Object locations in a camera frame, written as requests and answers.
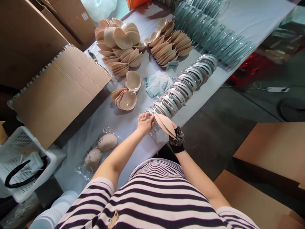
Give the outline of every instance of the electrical cord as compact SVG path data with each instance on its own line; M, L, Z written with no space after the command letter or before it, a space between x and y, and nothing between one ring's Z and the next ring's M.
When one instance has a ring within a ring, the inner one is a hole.
M236 87L236 88L250 89L250 90L267 90L266 88L265 89L261 88L261 83L259 81L254 82L253 87L254 88L249 88L249 87Z
M289 86L287 88L282 89L281 91L286 91L288 88L292 88L292 87L305 87L305 86L302 86L302 85L292 85L292 86Z
M253 83L253 87L254 88L250 88L250 87L235 87L235 88L239 88L239 89L249 89L249 90L267 90L267 88L261 88L261 83L259 81L256 81ZM284 92L286 91L288 88L292 88L292 87L305 87L303 85L291 85L289 87L286 87L284 89L282 89L281 91Z

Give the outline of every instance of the white tablecloth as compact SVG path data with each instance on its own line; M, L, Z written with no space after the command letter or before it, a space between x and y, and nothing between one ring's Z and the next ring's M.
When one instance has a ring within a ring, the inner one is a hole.
M220 18L220 21L249 40L260 44L294 7L295 4L287 0L230 0L230 6ZM155 30L158 20L162 17L172 18L172 14L162 5L152 3L130 12L124 17L124 22L135 23L143 41ZM99 48L96 44L93 44L89 49L95 53L99 64L103 65L102 55L97 52ZM180 73L185 67L190 66L191 62L198 56L200 54L192 50L186 59L180 61L176 73ZM183 126L236 69L237 67L227 72L218 67L207 83L194 93L186 106L172 120L177 125ZM153 57L145 51L142 63L135 71L143 78L153 75L158 70L162 69L156 64ZM125 77L114 76L104 90L112 92L124 87L124 84ZM130 112L119 110L108 97L63 148L67 157L55 172L55 177L63 191L74 190L80 193L87 184L75 172L75 168L90 146L103 132L103 128L110 128L121 143L136 129L139 113L146 111L146 108L152 103L153 100L146 93L144 86L138 91L137 104ZM127 182L130 173L137 165L151 158L167 141L168 137L163 131L159 131L154 137L145 136L124 168L119 178L118 188Z

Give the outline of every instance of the person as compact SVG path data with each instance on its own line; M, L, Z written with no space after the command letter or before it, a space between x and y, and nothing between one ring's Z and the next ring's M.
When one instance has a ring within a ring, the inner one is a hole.
M169 137L177 164L151 158L134 169L117 191L119 176L136 146L154 126L154 115L139 116L137 129L105 159L56 229L67 228L242 228L257 225L232 208L183 147L172 123Z

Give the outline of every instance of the screwdriver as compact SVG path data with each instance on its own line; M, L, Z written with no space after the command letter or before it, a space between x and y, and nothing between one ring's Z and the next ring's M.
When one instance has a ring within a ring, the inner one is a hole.
M90 49L88 49L88 53L89 53L89 55L91 56L91 58L92 58L95 62L98 61L98 60L96 59L96 56L94 55L94 53L93 53Z

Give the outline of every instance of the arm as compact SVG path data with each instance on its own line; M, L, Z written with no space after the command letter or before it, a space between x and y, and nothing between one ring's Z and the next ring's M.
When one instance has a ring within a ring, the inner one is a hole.
M107 178L112 182L114 190L116 190L123 168L142 138L151 131L154 125L153 119L154 115L150 116L149 112L141 114L138 128L114 149L97 169L92 179L98 177Z
M210 180L210 178L201 170L201 168L194 162L191 156L184 150L184 148L172 147L179 163L183 169L186 179L194 185L205 197L210 201L212 207L217 210L222 206L230 206L222 193Z

